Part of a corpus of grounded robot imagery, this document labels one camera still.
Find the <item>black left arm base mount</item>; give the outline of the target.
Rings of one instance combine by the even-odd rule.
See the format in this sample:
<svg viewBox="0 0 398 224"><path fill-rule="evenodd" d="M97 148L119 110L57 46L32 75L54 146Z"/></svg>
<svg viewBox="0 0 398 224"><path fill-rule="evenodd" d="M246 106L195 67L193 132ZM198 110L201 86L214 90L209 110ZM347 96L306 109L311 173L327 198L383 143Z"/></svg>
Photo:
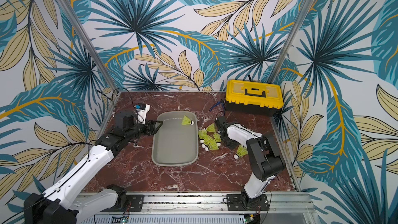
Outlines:
<svg viewBox="0 0 398 224"><path fill-rule="evenodd" d="M117 194L117 200L109 208L104 208L101 212L141 212L144 202L144 195L129 195L127 190L121 186L115 184L107 186L105 189L99 192L104 195L113 190Z"/></svg>

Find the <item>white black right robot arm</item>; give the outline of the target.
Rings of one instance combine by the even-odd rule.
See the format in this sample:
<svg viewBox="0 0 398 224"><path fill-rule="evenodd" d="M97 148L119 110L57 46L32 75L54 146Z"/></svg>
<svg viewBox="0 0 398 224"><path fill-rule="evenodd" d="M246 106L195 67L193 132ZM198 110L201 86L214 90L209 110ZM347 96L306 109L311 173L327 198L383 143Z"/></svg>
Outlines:
<svg viewBox="0 0 398 224"><path fill-rule="evenodd" d="M225 147L241 147L249 158L252 174L244 185L243 198L245 201L259 198L271 180L286 168L274 136L257 133L237 122L227 122L224 116L216 118L215 125Z"/></svg>

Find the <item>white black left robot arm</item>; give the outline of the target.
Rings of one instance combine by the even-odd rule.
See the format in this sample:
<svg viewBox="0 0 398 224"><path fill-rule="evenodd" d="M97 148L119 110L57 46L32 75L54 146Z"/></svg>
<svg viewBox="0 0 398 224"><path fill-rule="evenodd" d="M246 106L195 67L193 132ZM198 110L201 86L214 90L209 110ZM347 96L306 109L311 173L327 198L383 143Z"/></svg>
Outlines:
<svg viewBox="0 0 398 224"><path fill-rule="evenodd" d="M111 186L78 201L76 198L88 182L113 160L129 142L140 136L155 135L162 121L146 120L146 111L123 111L116 114L111 131L98 138L85 156L62 179L41 195L31 194L24 201L26 224L79 224L116 205L125 206L125 190Z"/></svg>

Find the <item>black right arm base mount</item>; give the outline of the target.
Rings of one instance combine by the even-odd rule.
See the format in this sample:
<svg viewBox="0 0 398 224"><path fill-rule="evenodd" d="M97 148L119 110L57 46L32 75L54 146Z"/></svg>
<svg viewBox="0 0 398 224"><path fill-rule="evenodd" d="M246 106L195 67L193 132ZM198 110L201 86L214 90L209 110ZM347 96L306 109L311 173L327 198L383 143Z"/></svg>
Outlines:
<svg viewBox="0 0 398 224"><path fill-rule="evenodd" d="M228 211L268 211L269 200L265 194L255 198L249 198L245 192L239 194L227 194L224 203Z"/></svg>

